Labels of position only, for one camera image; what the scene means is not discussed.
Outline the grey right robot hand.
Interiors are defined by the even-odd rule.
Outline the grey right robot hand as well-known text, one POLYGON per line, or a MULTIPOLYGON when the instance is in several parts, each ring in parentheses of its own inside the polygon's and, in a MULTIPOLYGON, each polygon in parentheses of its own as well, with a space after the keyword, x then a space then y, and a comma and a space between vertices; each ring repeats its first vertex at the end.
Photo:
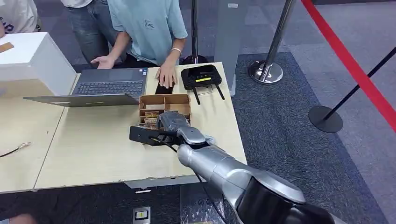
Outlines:
POLYGON ((180 128, 190 127, 186 117, 177 111, 165 111, 157 118, 158 136, 178 137, 180 128))

